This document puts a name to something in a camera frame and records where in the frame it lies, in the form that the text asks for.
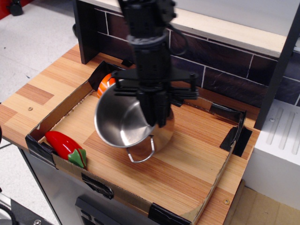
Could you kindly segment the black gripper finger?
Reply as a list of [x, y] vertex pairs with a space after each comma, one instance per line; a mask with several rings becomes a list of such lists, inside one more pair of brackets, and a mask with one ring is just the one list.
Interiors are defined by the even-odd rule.
[[137, 91], [137, 99], [140, 102], [140, 107], [142, 109], [142, 112], [144, 114], [144, 117], [145, 117], [147, 123], [150, 126], [154, 126], [156, 124], [157, 120], [156, 120], [156, 116], [155, 116], [152, 95], [150, 93], [138, 90]]
[[170, 114], [170, 99], [167, 91], [159, 91], [154, 96], [155, 114], [157, 124], [160, 128], [166, 125], [166, 120]]

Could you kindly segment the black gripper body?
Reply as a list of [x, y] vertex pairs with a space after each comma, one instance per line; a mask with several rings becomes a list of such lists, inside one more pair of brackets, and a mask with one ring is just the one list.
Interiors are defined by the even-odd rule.
[[178, 69], [172, 65], [171, 55], [165, 42], [157, 45], [131, 43], [136, 68], [113, 72], [117, 96], [163, 94], [168, 100], [197, 99], [198, 74]]

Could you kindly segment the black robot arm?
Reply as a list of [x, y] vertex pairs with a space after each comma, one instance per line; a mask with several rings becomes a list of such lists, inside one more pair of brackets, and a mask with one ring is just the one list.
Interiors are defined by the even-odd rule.
[[180, 36], [170, 21], [176, 17], [173, 0], [120, 0], [129, 27], [135, 69], [113, 72], [118, 96], [133, 96], [150, 126], [164, 127], [171, 105], [197, 99], [198, 74], [173, 67], [168, 30]]

